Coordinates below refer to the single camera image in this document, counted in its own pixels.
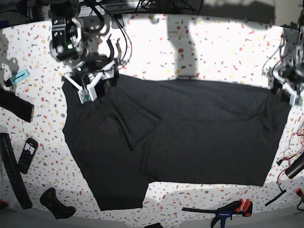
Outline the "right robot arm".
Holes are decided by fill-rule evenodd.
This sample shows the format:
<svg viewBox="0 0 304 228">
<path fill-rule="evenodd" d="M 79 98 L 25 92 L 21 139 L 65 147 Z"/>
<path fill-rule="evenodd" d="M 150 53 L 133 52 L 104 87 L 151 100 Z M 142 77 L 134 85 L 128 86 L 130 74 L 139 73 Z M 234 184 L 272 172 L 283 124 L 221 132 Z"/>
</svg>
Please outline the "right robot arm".
<svg viewBox="0 0 304 228">
<path fill-rule="evenodd" d="M 114 58 L 114 47 L 110 39 L 107 45 L 110 56 L 96 52 L 88 52 L 85 48 L 85 40 L 88 35 L 99 33 L 105 20 L 97 10 L 94 0 L 86 0 L 85 5 L 90 7 L 99 19 L 97 28 L 86 28 L 79 17 L 81 6 L 77 0 L 47 0 L 50 6 L 49 17 L 51 19 L 50 51 L 52 57 L 58 62 L 64 62 L 79 72 L 107 72 L 117 67 Z"/>
</svg>

